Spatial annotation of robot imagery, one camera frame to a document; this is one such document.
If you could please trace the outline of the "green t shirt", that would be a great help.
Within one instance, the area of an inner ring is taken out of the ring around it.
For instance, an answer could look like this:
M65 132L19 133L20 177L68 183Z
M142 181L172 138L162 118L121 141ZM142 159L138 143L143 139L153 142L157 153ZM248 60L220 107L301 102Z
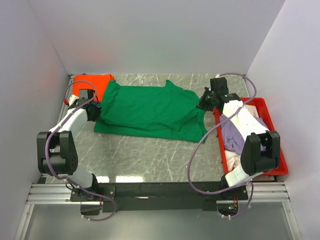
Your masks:
M100 103L94 132L197 143L207 133L197 94L170 80L164 86L111 81Z

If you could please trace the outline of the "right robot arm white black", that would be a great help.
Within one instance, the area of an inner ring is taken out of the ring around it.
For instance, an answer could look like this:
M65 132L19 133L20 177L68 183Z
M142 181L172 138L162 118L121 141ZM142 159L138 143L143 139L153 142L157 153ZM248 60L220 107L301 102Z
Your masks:
M227 79L217 75L210 79L197 107L205 111L220 110L226 120L221 126L231 124L240 134L244 146L240 155L240 165L224 177L226 183L219 187L222 198L230 200L237 194L237 187L280 165L280 135L263 126L245 108L236 93L230 93Z

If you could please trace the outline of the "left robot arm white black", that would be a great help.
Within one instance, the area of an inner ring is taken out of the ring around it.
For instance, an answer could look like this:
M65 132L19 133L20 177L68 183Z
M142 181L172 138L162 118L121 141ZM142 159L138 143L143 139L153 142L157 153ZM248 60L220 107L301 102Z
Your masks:
M96 176L79 166L74 137L86 122L95 122L100 116L101 107L93 104L97 98L95 89L80 89L78 96L72 94L66 101L66 115L36 137L39 172L83 188L82 195L88 201L99 197L100 188Z

